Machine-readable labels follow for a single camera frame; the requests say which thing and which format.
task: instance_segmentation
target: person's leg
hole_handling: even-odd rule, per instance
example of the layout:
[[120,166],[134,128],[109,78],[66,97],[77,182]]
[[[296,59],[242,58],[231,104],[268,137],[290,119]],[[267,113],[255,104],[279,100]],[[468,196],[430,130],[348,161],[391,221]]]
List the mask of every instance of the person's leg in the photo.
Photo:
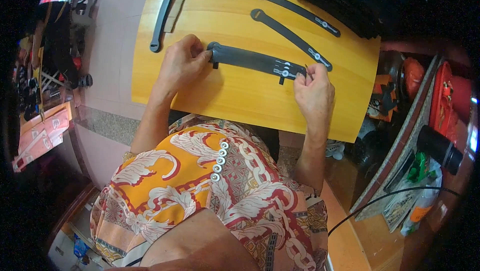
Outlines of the person's leg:
[[73,91],[75,107],[81,104],[80,89],[78,88],[78,70],[70,55],[70,22],[65,19],[54,24],[56,27],[53,40],[52,54],[55,65],[62,73]]

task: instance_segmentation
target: orange floral shirt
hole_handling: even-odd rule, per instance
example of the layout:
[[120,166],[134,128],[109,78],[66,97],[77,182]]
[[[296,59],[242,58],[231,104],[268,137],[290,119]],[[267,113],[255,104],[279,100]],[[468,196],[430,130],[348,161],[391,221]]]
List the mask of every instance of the orange floral shirt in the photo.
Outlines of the orange floral shirt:
[[178,120],[169,134],[119,166],[95,202],[92,238],[111,265],[139,266],[157,239],[208,208],[261,270],[323,267],[325,203],[315,195],[306,200],[262,141],[235,123],[196,115]]

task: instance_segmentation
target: wooden table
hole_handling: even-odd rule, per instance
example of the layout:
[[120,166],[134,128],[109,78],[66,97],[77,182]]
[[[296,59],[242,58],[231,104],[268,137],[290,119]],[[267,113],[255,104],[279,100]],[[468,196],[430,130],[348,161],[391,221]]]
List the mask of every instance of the wooden table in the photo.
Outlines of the wooden table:
[[[337,38],[313,22],[267,0],[185,0],[173,33],[166,33],[159,53],[149,50],[162,0],[146,0],[138,28],[133,58],[132,101],[146,104],[166,47],[193,33],[205,46],[216,41],[281,58],[299,65],[315,61],[297,46],[250,17],[262,9],[319,51],[333,71],[335,107],[329,138],[354,142],[372,93],[380,38],[361,39],[323,10],[292,1],[325,19],[341,32]],[[278,130],[305,133],[306,122],[293,94],[293,82],[255,70],[209,64],[201,78],[183,88],[172,108]]]

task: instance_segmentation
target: chair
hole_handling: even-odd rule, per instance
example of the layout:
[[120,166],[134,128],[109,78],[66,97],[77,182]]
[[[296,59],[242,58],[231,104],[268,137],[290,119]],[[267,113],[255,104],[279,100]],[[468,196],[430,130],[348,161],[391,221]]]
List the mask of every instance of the chair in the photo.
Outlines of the chair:
[[97,0],[72,0],[71,20],[74,24],[89,27],[93,24],[92,8],[97,3]]

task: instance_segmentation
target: rubber strap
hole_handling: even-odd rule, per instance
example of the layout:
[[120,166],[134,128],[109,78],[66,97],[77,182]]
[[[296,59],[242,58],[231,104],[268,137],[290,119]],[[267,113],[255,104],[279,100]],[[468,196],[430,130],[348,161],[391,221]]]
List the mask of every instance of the rubber strap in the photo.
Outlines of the rubber strap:
[[290,29],[286,28],[285,26],[280,24],[278,21],[276,21],[275,19],[273,19],[272,17],[264,13],[263,10],[256,8],[251,11],[250,16],[253,18],[253,20],[265,24],[266,26],[270,27],[277,33],[284,36],[287,40],[295,44],[303,52],[305,52],[311,58],[313,58],[317,63],[324,64],[325,67],[327,67],[328,71],[332,71],[332,64],[330,64],[326,58],[324,58],[312,46],[310,46],[307,42],[302,40],[298,35],[296,35]]
[[294,4],[293,2],[290,2],[288,0],[268,0],[274,4],[277,4],[281,7],[284,7],[287,10],[291,10],[294,13],[297,13],[298,15],[307,18],[311,22],[317,24],[321,28],[325,29],[327,32],[333,34],[335,37],[339,38],[340,37],[340,31],[332,26],[332,24],[326,22],[323,20],[321,17],[316,16],[315,14],[309,12],[308,10],[304,9],[301,6],[298,6]]
[[258,52],[224,46],[218,42],[208,44],[207,50],[213,51],[210,60],[213,63],[213,69],[218,69],[219,63],[222,63],[257,70],[279,76],[279,84],[281,85],[283,85],[285,79],[294,80],[298,72],[303,74],[303,76],[307,76],[307,70],[299,64]]
[[162,50],[162,43],[160,41],[160,36],[163,32],[163,27],[168,17],[168,10],[172,0],[163,0],[162,5],[160,6],[160,11],[158,12],[158,17],[156,19],[155,29],[153,30],[152,41],[150,42],[150,50],[152,52],[160,52]]

